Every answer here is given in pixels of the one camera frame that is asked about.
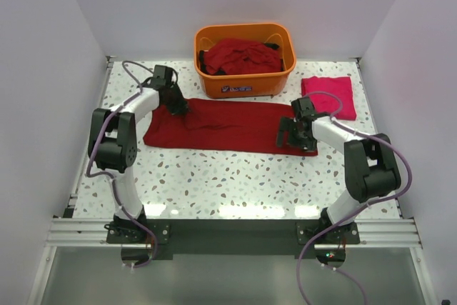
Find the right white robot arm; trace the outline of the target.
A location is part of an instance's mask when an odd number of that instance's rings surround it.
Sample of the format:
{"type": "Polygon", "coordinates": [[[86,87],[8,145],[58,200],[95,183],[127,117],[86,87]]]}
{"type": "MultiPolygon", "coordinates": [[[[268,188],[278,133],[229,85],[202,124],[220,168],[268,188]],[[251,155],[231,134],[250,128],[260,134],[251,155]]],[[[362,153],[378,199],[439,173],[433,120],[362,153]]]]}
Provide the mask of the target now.
{"type": "Polygon", "coordinates": [[[314,153],[323,142],[343,154],[345,189],[321,211],[315,234],[327,233],[354,222],[369,205],[401,186],[401,176],[391,140],[386,134],[367,134],[339,122],[328,112],[318,112],[310,97],[291,102],[293,117],[279,122],[276,145],[287,144],[314,153]]]}

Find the dark red t shirt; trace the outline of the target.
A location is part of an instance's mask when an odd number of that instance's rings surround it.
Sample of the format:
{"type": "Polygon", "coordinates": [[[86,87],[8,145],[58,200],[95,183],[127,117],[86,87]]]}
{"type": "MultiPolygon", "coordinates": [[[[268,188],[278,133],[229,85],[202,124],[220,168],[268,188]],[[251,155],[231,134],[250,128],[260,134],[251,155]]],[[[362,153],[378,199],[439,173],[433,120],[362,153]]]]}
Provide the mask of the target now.
{"type": "Polygon", "coordinates": [[[285,104],[205,99],[189,99],[188,104],[185,115],[172,115],[164,106],[152,111],[144,144],[165,149],[318,155],[288,144],[276,145],[280,119],[293,116],[292,108],[285,104]]]}

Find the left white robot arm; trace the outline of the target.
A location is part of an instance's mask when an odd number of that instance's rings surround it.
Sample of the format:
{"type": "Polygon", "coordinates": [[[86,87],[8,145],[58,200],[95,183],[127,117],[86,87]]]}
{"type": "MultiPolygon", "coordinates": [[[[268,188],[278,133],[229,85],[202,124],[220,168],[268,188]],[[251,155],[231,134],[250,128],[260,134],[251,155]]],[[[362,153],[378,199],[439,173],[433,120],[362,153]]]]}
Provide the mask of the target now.
{"type": "Polygon", "coordinates": [[[172,115],[184,115],[189,112],[189,105],[179,88],[175,69],[156,65],[150,70],[133,61],[123,61],[121,66],[137,90],[118,104],[93,111],[86,176],[105,176],[111,185],[115,212],[106,229],[117,236],[141,240],[152,233],[146,227],[144,205],[134,181],[136,125],[162,106],[172,115]]]}

